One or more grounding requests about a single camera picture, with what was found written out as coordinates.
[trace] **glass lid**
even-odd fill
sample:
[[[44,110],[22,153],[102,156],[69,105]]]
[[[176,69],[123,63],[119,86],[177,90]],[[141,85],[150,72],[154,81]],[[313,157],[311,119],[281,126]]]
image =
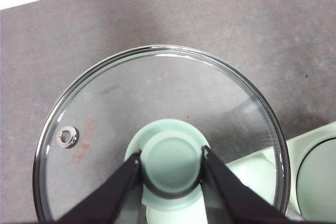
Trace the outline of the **glass lid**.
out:
[[[34,161],[33,191],[39,220],[59,219],[97,189],[124,162],[136,133],[161,119],[195,127],[245,185],[285,211],[287,148],[262,94],[240,72],[214,56],[158,45],[103,60],[59,98],[43,127]],[[267,164],[255,157],[265,148],[267,155],[259,156],[266,158]],[[254,158],[237,168],[251,154]],[[252,177],[257,187],[246,180],[249,174],[256,175]],[[267,195],[260,187],[267,188]]]

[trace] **mint green knob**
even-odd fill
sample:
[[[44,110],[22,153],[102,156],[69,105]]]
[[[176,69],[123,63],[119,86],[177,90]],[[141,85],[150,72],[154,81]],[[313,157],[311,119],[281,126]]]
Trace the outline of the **mint green knob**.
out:
[[[167,130],[146,143],[141,165],[150,190],[164,198],[179,198],[197,185],[201,146],[188,134]]]
[[[140,129],[125,160],[139,149],[144,179],[142,203],[159,211],[175,211],[202,197],[197,178],[206,138],[189,123],[163,119]]]

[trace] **speckled gray surface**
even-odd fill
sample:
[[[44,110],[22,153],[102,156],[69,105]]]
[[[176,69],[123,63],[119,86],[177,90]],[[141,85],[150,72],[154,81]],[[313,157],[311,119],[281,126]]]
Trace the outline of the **speckled gray surface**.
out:
[[[44,121],[92,64],[146,44],[210,52],[244,73],[286,138],[336,120],[336,0],[43,0],[1,11],[1,220],[35,220]]]

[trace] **metal rim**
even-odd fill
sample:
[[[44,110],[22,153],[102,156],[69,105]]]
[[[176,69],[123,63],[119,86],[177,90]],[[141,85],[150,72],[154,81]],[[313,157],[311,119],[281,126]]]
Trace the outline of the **metal rim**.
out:
[[[41,167],[41,150],[42,147],[46,141],[46,134],[48,133],[48,130],[50,129],[50,125],[53,122],[55,115],[58,111],[58,109],[63,105],[63,103],[67,100],[67,98],[72,94],[72,92],[77,89],[81,83],[92,76],[95,72],[97,72],[99,69],[102,69],[103,67],[116,62],[122,58],[125,58],[127,56],[130,56],[134,53],[139,52],[148,52],[153,50],[178,50],[179,52],[189,52],[192,54],[197,54],[200,56],[205,57],[206,59],[215,62],[224,68],[226,68],[228,71],[233,73],[235,76],[237,76],[247,87],[251,89],[251,91],[256,95],[258,100],[261,102],[261,104],[264,106],[272,124],[275,128],[277,138],[279,140],[279,147],[281,151],[281,155],[275,155],[276,158],[276,165],[277,165],[277,171],[282,170],[284,175],[279,177],[279,173],[277,172],[277,184],[276,184],[276,192],[275,195],[278,194],[278,189],[283,188],[282,192],[282,199],[277,200],[275,198],[275,202],[277,204],[275,205],[281,212],[285,213],[287,209],[287,204],[289,200],[289,193],[290,193],[290,167],[289,167],[289,156],[288,156],[288,150],[286,145],[285,137],[282,133],[280,124],[278,122],[278,119],[276,118],[272,108],[270,107],[269,103],[266,101],[265,97],[262,95],[262,93],[252,84],[252,82],[246,78],[242,73],[240,73],[238,70],[236,70],[234,67],[230,66],[228,63],[222,61],[221,59],[208,54],[206,52],[189,48],[189,47],[183,47],[183,46],[175,46],[175,45],[149,45],[149,46],[142,46],[142,47],[136,47],[129,50],[122,51],[120,53],[117,53],[115,55],[112,55],[97,64],[93,65],[91,68],[89,68],[86,72],[84,72],[80,77],[78,77],[66,90],[65,92],[60,96],[56,104],[54,105],[52,111],[50,112],[48,119],[43,127],[43,130],[41,132],[41,135],[39,137],[39,141],[36,147],[36,153],[33,163],[33,197],[34,197],[34,205],[36,210],[36,215],[39,221],[47,221],[51,220],[51,213],[49,209],[48,201],[46,200],[46,196],[42,197],[41,195],[41,174],[40,174],[40,167]]]

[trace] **gray countertop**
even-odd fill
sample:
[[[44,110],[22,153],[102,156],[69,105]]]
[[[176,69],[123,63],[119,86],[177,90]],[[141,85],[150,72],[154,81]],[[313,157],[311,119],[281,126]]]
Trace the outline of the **gray countertop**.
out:
[[[336,120],[336,0],[42,0],[1,11],[1,221],[36,219],[46,117],[94,63],[147,44],[207,51],[265,95],[287,139]]]

